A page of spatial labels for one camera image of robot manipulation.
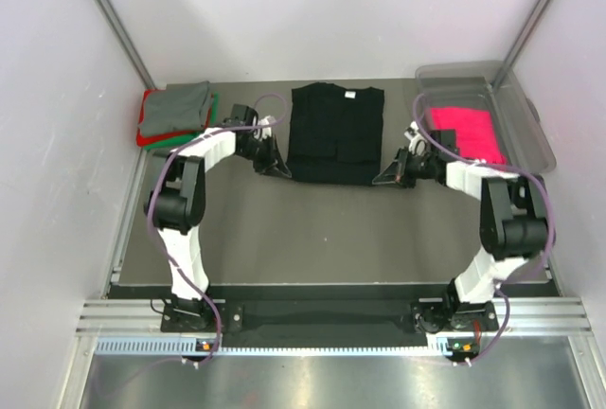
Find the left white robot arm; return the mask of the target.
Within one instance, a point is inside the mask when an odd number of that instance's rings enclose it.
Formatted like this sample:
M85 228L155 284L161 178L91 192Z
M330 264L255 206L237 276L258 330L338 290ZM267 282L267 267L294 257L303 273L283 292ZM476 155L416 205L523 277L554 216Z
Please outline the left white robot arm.
M206 294L200 225L206 208L206 175L231 156L252 163L260 175L291 178L273 128L281 118L261 117L236 104L231 116L173 150L152 156L155 182L144 204L148 231L168 258L170 298L163 298L161 330L185 333L217 326L218 309Z

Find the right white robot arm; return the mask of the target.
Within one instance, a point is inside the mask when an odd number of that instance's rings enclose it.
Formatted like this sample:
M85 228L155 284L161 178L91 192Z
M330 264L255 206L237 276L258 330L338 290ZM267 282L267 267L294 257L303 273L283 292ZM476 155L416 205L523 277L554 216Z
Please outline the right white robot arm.
M423 136L411 125L406 136L409 145L398 149L373 185L413 188L419 180L434 180L480 203L480 248L470 265L450 281L441 302L412 307L424 332L469 329L488 318L502 283L545 248L549 235L544 197L524 175L461 160L454 130Z

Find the black t shirt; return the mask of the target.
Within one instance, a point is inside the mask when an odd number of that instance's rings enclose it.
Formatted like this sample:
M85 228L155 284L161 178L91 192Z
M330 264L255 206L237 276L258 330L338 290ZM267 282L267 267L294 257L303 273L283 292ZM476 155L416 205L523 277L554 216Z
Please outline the black t shirt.
M384 91L315 82L292 90L287 167L301 183L369 187L380 172Z

